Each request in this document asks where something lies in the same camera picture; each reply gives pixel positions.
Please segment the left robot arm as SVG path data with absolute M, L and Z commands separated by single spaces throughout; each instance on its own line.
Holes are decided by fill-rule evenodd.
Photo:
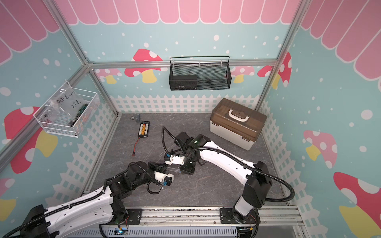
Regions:
M 151 183 L 170 186 L 173 174 L 166 164 L 131 162 L 117 175 L 104 180 L 103 185 L 70 202 L 30 210 L 22 225 L 9 231 L 6 238 L 64 238 L 91 226 L 126 224 L 130 214 L 123 199 L 139 186 Z

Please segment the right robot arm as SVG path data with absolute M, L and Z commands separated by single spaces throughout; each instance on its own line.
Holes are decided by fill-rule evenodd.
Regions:
M 259 221 L 258 209 L 262 208 L 266 202 L 283 203 L 295 197 L 294 188 L 285 180 L 271 175 L 267 165 L 261 161 L 254 163 L 236 157 L 202 134 L 195 138 L 188 136 L 185 132 L 174 136 L 166 127 L 162 127 L 161 134 L 168 134 L 178 146 L 178 150 L 170 151 L 166 147 L 165 139 L 161 139 L 166 152 L 164 160 L 167 165 L 178 165 L 180 173 L 193 175 L 196 164 L 210 162 L 232 175 L 244 186 L 243 193 L 233 208 L 222 213 L 226 219 L 241 224 L 250 221 L 257 222 Z M 288 188 L 287 197 L 268 197 L 274 181 Z

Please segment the small grey metal bracket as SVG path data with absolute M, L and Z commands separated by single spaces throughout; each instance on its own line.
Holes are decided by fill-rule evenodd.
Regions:
M 141 121 L 140 114 L 136 114 L 136 115 L 132 116 L 131 120 L 134 121 L 134 122 L 140 123 L 140 121 Z

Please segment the black box in mesh basket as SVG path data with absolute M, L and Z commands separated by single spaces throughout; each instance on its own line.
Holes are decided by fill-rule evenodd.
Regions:
M 197 90 L 196 75 L 172 75 L 169 78 L 171 91 Z

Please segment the brown lid storage box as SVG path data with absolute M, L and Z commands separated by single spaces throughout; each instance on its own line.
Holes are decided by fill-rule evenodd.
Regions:
M 258 140 L 267 116 L 228 99 L 222 99 L 210 116 L 210 131 L 249 151 Z

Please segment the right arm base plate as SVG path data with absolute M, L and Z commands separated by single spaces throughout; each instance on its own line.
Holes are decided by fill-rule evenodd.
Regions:
M 248 215 L 243 216 L 238 213 L 234 208 L 220 208 L 219 209 L 221 224 L 260 224 L 258 209 L 253 208 Z

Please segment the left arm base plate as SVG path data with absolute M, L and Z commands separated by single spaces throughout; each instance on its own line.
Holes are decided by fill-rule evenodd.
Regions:
M 111 221 L 105 223 L 105 225 L 139 225 L 142 218 L 142 209 L 126 209 L 113 212 Z

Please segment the clear plastic bag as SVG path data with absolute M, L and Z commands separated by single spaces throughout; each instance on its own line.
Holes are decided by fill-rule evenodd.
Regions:
M 54 123 L 59 117 L 64 117 L 68 126 L 84 104 L 87 104 L 86 101 L 66 82 L 47 101 L 44 119 Z

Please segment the black box with orange connectors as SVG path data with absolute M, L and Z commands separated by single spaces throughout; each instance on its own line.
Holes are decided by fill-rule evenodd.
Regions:
M 138 138 L 148 137 L 149 125 L 150 125 L 149 121 L 140 122 L 140 127 L 139 127 L 139 131 L 138 131 Z

